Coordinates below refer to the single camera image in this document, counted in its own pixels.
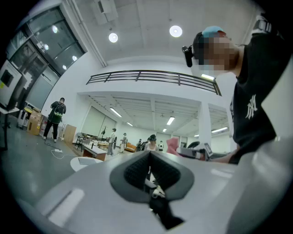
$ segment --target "orange sofa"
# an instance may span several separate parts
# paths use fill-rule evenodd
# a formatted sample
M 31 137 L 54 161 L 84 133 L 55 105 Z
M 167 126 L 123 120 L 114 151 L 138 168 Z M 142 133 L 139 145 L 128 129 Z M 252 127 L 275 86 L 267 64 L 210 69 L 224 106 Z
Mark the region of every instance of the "orange sofa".
M 130 151 L 130 152 L 135 152 L 136 151 L 136 146 L 132 145 L 131 143 L 128 142 L 126 144 L 125 150 Z

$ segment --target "balcony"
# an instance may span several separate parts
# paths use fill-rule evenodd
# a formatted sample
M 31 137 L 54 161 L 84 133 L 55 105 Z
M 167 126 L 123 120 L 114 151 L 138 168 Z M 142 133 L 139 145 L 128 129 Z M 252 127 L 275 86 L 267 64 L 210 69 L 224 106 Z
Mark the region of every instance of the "balcony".
M 144 80 L 173 83 L 179 86 L 188 85 L 195 88 L 207 90 L 219 96 L 222 96 L 215 80 L 208 80 L 183 73 L 159 70 L 125 70 L 92 75 L 87 82 L 87 85 L 97 82 L 105 83 L 118 80 L 129 80 L 132 82 Z

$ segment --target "ceiling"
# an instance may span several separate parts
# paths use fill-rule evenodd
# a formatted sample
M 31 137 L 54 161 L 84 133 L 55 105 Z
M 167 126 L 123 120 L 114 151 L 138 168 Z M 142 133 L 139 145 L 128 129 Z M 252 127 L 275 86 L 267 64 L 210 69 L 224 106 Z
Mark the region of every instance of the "ceiling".
M 130 122 L 135 127 L 163 132 L 167 134 L 194 136 L 198 133 L 198 106 L 192 100 L 135 93 L 103 93 L 90 96 L 98 105 L 113 114 L 114 108 L 123 122 Z M 210 108 L 212 130 L 229 127 L 227 114 L 223 110 Z M 175 117 L 171 125 L 166 125 L 169 118 Z
M 241 44 L 256 12 L 249 0 L 114 0 L 118 18 L 99 25 L 93 2 L 76 1 L 106 61 L 142 55 L 183 59 L 182 46 L 191 45 L 195 35 L 211 25 L 222 27 L 234 43 Z M 173 25 L 182 28 L 180 37 L 169 34 Z M 118 35 L 116 43 L 109 41 L 112 32 Z

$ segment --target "fluorescent light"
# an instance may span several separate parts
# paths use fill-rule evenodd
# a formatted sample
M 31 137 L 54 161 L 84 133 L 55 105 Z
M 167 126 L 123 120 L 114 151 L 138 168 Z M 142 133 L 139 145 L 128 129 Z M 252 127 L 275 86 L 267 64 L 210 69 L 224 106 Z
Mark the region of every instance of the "fluorescent light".
M 111 33 L 109 35 L 109 41 L 115 43 L 116 41 L 118 41 L 118 36 L 116 33 Z
M 55 25 L 53 25 L 53 26 L 52 26 L 52 31 L 53 31 L 54 33 L 57 33 L 57 32 L 58 32 L 58 28 L 57 28 Z
M 182 28 L 177 25 L 174 25 L 170 27 L 169 32 L 173 37 L 180 37 L 182 35 Z
M 218 130 L 214 130 L 214 131 L 212 131 L 212 133 L 217 133 L 217 132 L 220 132 L 220 131 L 223 131 L 226 129 L 227 129 L 227 127 L 224 127 L 224 128 L 218 129 Z
M 174 119 L 175 119 L 175 117 L 170 117 L 167 125 L 170 125 L 173 122 Z
M 110 108 L 111 111 L 113 111 L 116 115 L 118 115 L 119 117 L 122 117 L 117 111 L 115 111 L 113 108 Z
M 212 76 L 206 75 L 206 74 L 202 74 L 201 76 L 204 77 L 204 78 L 208 78 L 210 80 L 214 80 L 215 79 L 215 77 L 212 77 Z

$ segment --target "blue cap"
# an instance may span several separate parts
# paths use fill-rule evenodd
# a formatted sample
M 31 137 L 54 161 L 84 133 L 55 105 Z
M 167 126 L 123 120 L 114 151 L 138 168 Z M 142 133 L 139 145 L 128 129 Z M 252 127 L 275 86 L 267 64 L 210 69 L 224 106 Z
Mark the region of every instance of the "blue cap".
M 203 37 L 210 37 L 211 34 L 218 32 L 218 31 L 224 31 L 221 27 L 219 26 L 209 26 L 205 30 L 202 31 Z

